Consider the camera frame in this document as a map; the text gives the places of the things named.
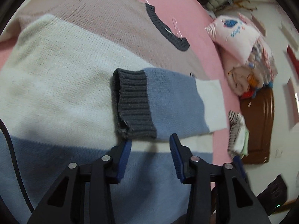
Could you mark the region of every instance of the wooden headboard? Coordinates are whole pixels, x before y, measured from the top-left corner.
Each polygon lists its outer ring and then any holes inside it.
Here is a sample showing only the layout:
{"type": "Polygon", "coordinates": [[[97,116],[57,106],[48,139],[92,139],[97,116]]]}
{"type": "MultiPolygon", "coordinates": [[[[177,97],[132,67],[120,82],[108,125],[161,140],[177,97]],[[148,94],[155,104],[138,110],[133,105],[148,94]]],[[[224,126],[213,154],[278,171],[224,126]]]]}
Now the wooden headboard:
{"type": "Polygon", "coordinates": [[[266,163],[269,161],[274,119],[273,91],[264,87],[254,99],[240,100],[240,106],[249,130],[249,155],[242,161],[244,164],[266,163]]]}

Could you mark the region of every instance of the white stripe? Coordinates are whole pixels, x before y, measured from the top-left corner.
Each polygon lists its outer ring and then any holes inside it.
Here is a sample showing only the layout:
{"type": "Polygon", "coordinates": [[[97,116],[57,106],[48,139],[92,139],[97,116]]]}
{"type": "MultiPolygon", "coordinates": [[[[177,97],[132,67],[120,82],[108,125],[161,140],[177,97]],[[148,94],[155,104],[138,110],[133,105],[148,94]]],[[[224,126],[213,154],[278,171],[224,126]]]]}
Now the white stripe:
{"type": "Polygon", "coordinates": [[[197,92],[204,102],[204,119],[210,132],[227,128],[224,99],[219,80],[195,79],[197,92]]]}
{"type": "Polygon", "coordinates": [[[112,74],[145,67],[118,44],[45,15],[20,34],[0,73],[1,119],[21,139],[110,149],[112,74]]]}
{"type": "MultiPolygon", "coordinates": [[[[192,136],[180,139],[184,146],[188,146],[191,152],[213,153],[213,135],[192,136]]],[[[160,141],[132,141],[132,151],[140,152],[170,152],[169,142],[160,141]]]]}

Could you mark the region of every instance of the sweater neckline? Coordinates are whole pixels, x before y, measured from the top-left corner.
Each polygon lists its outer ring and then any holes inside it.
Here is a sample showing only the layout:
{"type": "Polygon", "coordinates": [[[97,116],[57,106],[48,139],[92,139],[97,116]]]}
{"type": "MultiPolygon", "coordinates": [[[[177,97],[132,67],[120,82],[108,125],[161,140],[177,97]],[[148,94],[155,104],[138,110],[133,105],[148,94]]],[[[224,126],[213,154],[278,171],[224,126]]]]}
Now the sweater neckline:
{"type": "Polygon", "coordinates": [[[173,34],[171,29],[164,24],[161,19],[159,19],[158,15],[155,12],[155,7],[146,3],[145,4],[147,9],[147,14],[150,17],[152,23],[156,26],[159,32],[171,43],[173,44],[178,50],[180,51],[187,51],[190,47],[187,39],[185,37],[179,38],[173,34]]]}

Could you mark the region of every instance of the pink pillow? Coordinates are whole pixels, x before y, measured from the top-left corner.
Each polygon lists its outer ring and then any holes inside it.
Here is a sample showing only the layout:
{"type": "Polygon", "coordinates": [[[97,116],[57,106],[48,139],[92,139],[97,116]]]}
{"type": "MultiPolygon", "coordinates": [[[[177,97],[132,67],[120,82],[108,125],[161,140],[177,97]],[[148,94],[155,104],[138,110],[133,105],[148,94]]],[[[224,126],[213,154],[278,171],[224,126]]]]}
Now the pink pillow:
{"type": "Polygon", "coordinates": [[[253,27],[240,19],[230,16],[219,16],[206,31],[211,39],[231,53],[241,64],[245,64],[252,47],[260,36],[253,27]]]}

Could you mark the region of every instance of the black cable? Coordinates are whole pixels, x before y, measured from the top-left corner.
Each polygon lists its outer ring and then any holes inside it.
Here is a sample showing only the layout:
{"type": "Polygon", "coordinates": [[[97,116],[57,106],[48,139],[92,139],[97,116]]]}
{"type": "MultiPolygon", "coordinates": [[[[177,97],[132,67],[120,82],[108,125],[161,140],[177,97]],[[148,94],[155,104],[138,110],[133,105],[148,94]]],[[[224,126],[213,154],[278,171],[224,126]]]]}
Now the black cable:
{"type": "Polygon", "coordinates": [[[23,198],[24,198],[24,200],[25,200],[25,202],[26,202],[29,210],[32,213],[34,211],[34,208],[33,208],[32,204],[31,204],[31,202],[29,200],[29,197],[27,195],[27,192],[26,192],[24,184],[23,184],[23,180],[22,180],[21,175],[20,175],[20,170],[19,170],[19,167],[18,167],[15,150],[13,148],[13,142],[11,141],[9,132],[8,132],[7,128],[5,127],[5,125],[4,125],[4,123],[2,122],[1,119],[0,119],[0,129],[1,129],[1,131],[4,134],[4,137],[6,139],[6,142],[7,142],[7,145],[8,145],[8,149],[9,149],[9,152],[10,152],[11,161],[13,163],[13,169],[15,171],[16,178],[17,178],[20,190],[22,192],[23,198]]]}

